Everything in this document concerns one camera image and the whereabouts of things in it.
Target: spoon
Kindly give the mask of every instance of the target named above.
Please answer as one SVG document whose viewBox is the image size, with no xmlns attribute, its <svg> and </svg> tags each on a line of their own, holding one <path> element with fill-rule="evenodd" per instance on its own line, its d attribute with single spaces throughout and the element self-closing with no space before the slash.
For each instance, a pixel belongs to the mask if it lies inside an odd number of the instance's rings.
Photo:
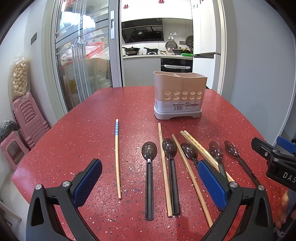
<svg viewBox="0 0 296 241">
<path fill-rule="evenodd" d="M 179 203 L 179 193 L 178 193 L 178 183 L 175 168 L 174 157 L 177 153 L 177 147 L 171 139 L 163 140 L 163 151 L 165 156 L 168 158 L 168 164 L 170 169 L 170 192 L 172 197 L 172 210 L 173 215 L 180 214 L 180 203 Z"/>
<path fill-rule="evenodd" d="M 223 150 L 222 147 L 219 145 L 218 142 L 211 141 L 209 143 L 209 151 L 211 156 L 218 162 L 218 167 L 220 173 L 228 180 L 225 167 L 223 165 L 222 159 L 223 159 Z"/>
<path fill-rule="evenodd" d="M 189 143 L 183 142 L 181 144 L 181 148 L 185 154 L 185 156 L 189 159 L 194 161 L 195 166 L 197 168 L 197 164 L 198 164 L 198 159 L 197 159 L 197 151 L 196 149 L 190 145 Z"/>
<path fill-rule="evenodd" d="M 153 172 L 152 161 L 157 155 L 157 147 L 153 142 L 146 142 L 142 146 L 142 156 L 147 161 L 146 163 L 146 204 L 145 204 L 145 219 L 152 220 L 153 214 Z"/>
<path fill-rule="evenodd" d="M 243 167 L 243 169 L 246 171 L 246 173 L 250 176 L 252 181 L 255 183 L 256 186 L 260 185 L 260 182 L 252 172 L 252 170 L 249 168 L 249 166 L 245 163 L 245 161 L 239 156 L 239 152 L 237 151 L 234 144 L 232 144 L 230 141 L 224 141 L 224 145 L 226 150 L 233 156 L 237 158 L 240 165 Z"/>
</svg>

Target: product label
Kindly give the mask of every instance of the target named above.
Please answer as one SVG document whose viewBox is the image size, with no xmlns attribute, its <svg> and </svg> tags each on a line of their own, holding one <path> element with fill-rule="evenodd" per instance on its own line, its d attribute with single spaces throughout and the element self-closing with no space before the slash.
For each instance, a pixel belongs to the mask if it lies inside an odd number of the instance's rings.
<svg viewBox="0 0 296 241">
<path fill-rule="evenodd" d="M 201 101 L 158 101 L 155 99 L 155 109 L 159 112 L 199 111 Z"/>
</svg>

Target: table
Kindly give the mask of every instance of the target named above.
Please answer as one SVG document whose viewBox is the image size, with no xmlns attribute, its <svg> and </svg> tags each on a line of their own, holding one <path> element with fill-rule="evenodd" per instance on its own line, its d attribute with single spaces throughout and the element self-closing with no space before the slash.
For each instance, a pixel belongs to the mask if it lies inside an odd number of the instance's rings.
<svg viewBox="0 0 296 241">
<path fill-rule="evenodd" d="M 163 138 L 175 134 L 185 142 L 181 130 L 187 130 L 204 147 L 212 140 L 224 148 L 224 140 L 233 142 L 267 190 L 273 216 L 286 188 L 266 177 L 266 160 L 251 148 L 251 140 L 262 136 L 229 102 L 213 90 L 206 90 L 202 117 L 157 120 L 153 114 L 154 87 L 124 87 L 98 90 L 61 118 L 23 158 L 12 175 L 12 181 L 30 202 L 34 187 L 59 186 L 72 180 L 93 158 L 103 163 L 103 173 L 83 207 L 79 210 L 100 240 L 200 240 L 209 229 L 192 181 L 179 154 L 176 173 L 181 215 L 168 218 L 161 165 L 158 122 Z M 119 160 L 122 200 L 118 199 L 115 171 L 115 120 L 119 119 Z M 153 141 L 158 155 L 153 161 L 154 220 L 145 220 L 146 161 L 141 147 Z M 254 187 L 236 159 L 224 153 L 226 171 L 240 186 Z M 219 214 L 205 186 L 191 168 L 215 220 Z M 237 227 L 242 209 L 233 223 Z M 64 217 L 66 234 L 73 238 Z M 231 229 L 229 240 L 235 229 Z"/>
</svg>

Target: metal bolt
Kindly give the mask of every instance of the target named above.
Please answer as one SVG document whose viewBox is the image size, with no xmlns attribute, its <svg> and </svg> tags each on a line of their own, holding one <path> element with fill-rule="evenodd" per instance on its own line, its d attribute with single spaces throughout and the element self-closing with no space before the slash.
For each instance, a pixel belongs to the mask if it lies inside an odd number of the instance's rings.
<svg viewBox="0 0 296 241">
<path fill-rule="evenodd" d="M 64 188 L 66 188 L 66 187 L 68 187 L 70 185 L 70 182 L 69 181 L 64 181 L 62 185 L 63 185 Z"/>
<path fill-rule="evenodd" d="M 236 188 L 237 187 L 237 183 L 236 182 L 231 182 L 230 183 L 230 186 L 233 187 L 233 188 Z"/>
<path fill-rule="evenodd" d="M 265 187 L 263 185 L 258 186 L 259 190 L 264 191 Z"/>
<path fill-rule="evenodd" d="M 41 184 L 38 184 L 38 185 L 36 185 L 36 187 L 35 187 L 36 190 L 39 190 L 39 189 L 41 189 L 41 188 L 42 188 L 42 185 L 41 185 Z"/>
</svg>

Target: pink plastic stool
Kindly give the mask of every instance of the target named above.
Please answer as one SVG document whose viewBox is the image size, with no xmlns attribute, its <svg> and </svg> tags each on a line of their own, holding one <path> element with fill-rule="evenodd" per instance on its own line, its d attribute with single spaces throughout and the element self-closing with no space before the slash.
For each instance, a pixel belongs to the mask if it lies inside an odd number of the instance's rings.
<svg viewBox="0 0 296 241">
<path fill-rule="evenodd" d="M 11 168 L 15 171 L 17 169 L 17 165 L 15 164 L 15 161 L 12 159 L 10 154 L 8 153 L 8 147 L 9 145 L 15 141 L 16 144 L 19 146 L 19 148 L 23 151 L 23 153 L 26 155 L 29 153 L 29 150 L 25 147 L 24 143 L 21 141 L 19 136 L 16 134 L 15 131 L 12 131 L 1 143 L 0 147 L 4 153 L 4 156 L 8 160 L 9 164 L 11 165 Z"/>
<path fill-rule="evenodd" d="M 26 93 L 12 103 L 15 121 L 20 126 L 20 134 L 31 149 L 49 130 L 32 94 Z"/>
</svg>

